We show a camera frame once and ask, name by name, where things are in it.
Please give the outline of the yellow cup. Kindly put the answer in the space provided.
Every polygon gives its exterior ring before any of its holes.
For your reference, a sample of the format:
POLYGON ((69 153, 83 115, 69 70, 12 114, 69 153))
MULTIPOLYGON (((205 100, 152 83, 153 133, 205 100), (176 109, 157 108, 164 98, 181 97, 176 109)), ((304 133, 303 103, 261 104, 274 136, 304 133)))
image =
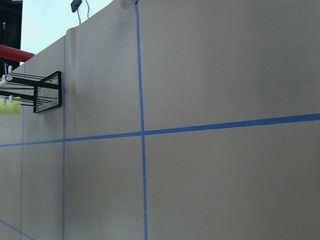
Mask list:
POLYGON ((17 97, 10 101, 7 98, 3 98, 0 101, 0 114, 20 116, 22 114, 21 99, 17 97))

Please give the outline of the red bottle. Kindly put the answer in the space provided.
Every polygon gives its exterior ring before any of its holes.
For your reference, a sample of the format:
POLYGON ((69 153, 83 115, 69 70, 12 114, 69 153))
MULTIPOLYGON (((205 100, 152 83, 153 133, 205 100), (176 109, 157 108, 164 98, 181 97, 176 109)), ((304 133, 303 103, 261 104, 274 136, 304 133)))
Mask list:
POLYGON ((0 45, 0 57, 16 62, 26 62, 35 56, 34 53, 12 48, 6 45, 0 45))

